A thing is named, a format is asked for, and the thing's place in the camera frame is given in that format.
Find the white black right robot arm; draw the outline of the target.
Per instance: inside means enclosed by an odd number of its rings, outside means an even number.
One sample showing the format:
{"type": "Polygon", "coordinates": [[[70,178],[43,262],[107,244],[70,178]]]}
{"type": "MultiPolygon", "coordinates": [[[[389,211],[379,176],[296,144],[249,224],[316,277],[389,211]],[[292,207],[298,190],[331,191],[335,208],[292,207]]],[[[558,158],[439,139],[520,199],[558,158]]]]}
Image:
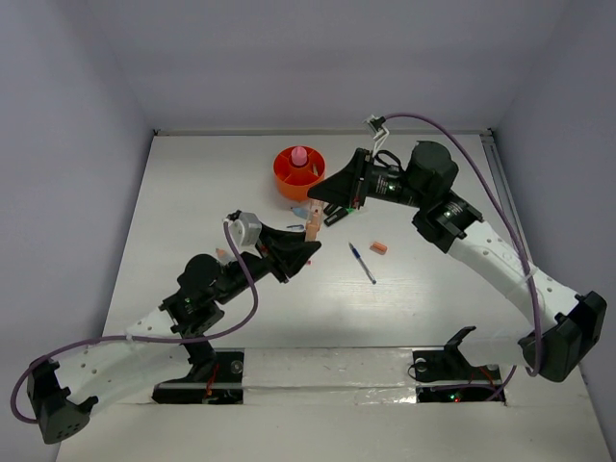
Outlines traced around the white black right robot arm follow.
{"type": "Polygon", "coordinates": [[[473,340],[471,328],[445,345],[443,365],[464,377],[477,366],[528,366],[552,382],[564,381],[598,342],[607,303],[597,293],[580,295],[524,263],[482,214],[452,191],[458,166],[435,141],[419,141],[406,168],[380,167],[359,148],[340,171],[308,191],[311,199],[358,209],[368,198],[416,208],[418,233],[466,265],[514,305],[541,332],[473,340]]]}

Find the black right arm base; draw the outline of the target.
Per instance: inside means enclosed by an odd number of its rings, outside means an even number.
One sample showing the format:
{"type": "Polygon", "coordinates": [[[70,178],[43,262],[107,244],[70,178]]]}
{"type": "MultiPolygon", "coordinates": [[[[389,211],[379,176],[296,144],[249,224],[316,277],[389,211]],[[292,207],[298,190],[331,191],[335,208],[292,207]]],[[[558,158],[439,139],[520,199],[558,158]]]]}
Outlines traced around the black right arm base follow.
{"type": "Polygon", "coordinates": [[[474,330],[474,326],[464,327],[444,346],[413,352],[407,375],[417,384],[419,403],[505,403],[500,370],[489,372],[487,366],[472,366],[459,350],[474,330]]]}

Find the orange translucent highlighter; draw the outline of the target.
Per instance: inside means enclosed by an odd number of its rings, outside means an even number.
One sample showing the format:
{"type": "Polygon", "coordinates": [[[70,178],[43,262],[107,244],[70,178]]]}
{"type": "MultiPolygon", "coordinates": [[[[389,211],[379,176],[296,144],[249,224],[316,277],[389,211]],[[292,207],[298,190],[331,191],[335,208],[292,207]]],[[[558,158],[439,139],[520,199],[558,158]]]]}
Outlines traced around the orange translucent highlighter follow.
{"type": "Polygon", "coordinates": [[[317,239],[321,229],[323,203],[318,200],[312,200],[308,209],[308,215],[305,223],[305,241],[314,242],[317,239]]]}

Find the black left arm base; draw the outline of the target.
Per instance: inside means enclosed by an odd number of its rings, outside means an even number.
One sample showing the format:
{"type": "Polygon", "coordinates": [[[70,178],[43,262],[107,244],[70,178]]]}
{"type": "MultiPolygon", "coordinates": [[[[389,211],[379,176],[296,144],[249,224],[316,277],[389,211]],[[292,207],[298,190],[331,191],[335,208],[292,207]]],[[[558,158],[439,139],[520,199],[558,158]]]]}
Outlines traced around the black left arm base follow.
{"type": "Polygon", "coordinates": [[[218,350],[199,369],[157,384],[151,398],[157,404],[243,404],[243,379],[244,350],[218,350]]]}

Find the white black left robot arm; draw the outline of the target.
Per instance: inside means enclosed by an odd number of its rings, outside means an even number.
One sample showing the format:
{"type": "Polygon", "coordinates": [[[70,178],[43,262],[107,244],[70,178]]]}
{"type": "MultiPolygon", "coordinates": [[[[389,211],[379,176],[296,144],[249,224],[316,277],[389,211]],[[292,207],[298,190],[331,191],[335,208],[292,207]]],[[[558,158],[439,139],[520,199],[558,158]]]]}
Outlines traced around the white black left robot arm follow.
{"type": "Polygon", "coordinates": [[[246,322],[218,333],[209,330],[224,313],[221,305],[272,275],[285,284],[321,248],[304,234],[257,227],[256,251],[237,252],[223,264],[198,254],[178,276],[177,291],[121,334],[79,341],[35,360],[25,373],[34,423],[47,445],[82,431],[105,407],[144,387],[174,381],[211,385],[223,368],[211,345],[246,322]]]}

